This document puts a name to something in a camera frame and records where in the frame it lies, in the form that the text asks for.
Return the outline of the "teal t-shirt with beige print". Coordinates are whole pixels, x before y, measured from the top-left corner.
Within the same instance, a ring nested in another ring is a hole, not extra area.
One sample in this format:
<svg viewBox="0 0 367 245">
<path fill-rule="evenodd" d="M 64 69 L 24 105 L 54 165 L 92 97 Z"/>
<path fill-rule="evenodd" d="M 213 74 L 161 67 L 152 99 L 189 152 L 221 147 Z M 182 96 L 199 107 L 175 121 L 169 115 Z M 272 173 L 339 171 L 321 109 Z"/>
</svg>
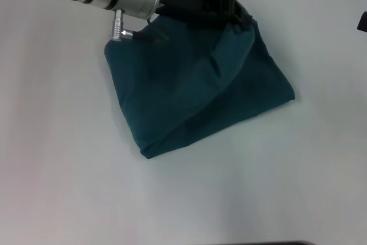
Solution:
<svg viewBox="0 0 367 245">
<path fill-rule="evenodd" d="M 143 29 L 160 43 L 109 42 L 104 54 L 133 139 L 150 159 L 180 149 L 295 99 L 260 35 L 191 29 L 159 16 Z"/>
</svg>

